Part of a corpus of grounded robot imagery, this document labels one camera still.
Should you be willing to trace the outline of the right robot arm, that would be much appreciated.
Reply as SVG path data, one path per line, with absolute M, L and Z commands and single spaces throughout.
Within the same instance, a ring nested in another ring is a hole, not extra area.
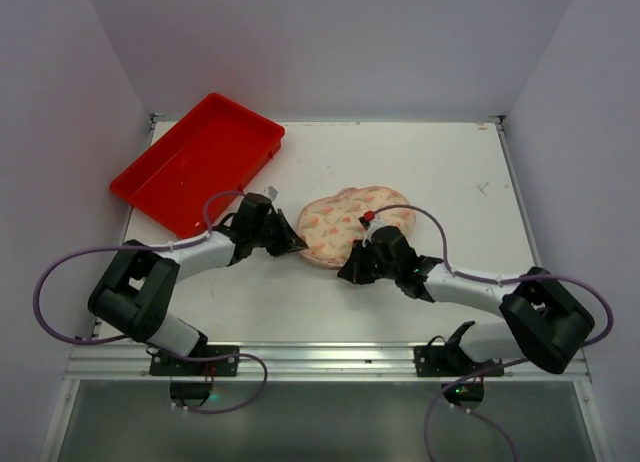
M 441 258 L 419 255 L 400 230 L 383 226 L 357 240 L 339 278 L 354 285 L 391 280 L 408 297 L 453 303 L 499 317 L 499 322 L 462 323 L 443 344 L 417 348 L 416 355 L 442 375 L 487 369 L 503 374 L 499 363 L 526 358 L 538 368 L 561 374 L 587 341 L 595 320 L 587 309 L 542 268 L 527 281 L 490 284 L 450 272 Z

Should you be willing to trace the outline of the floral mesh laundry bag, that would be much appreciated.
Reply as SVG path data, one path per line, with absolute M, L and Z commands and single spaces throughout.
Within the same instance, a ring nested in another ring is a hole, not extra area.
M 299 214 L 296 233 L 308 248 L 300 252 L 307 262 L 324 269 L 340 269 L 350 256 L 353 242 L 365 228 L 359 218 L 389 205 L 408 205 L 400 192 L 384 186 L 349 187 L 333 196 L 307 204 Z

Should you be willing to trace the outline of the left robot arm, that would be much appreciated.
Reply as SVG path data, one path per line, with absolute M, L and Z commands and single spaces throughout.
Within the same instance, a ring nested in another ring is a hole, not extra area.
M 131 340 L 196 357 L 206 335 L 169 312 L 179 282 L 233 266 L 256 249 L 280 257 L 307 248 L 269 196 L 247 193 L 235 212 L 198 236 L 157 247 L 128 241 L 95 286 L 88 308 Z

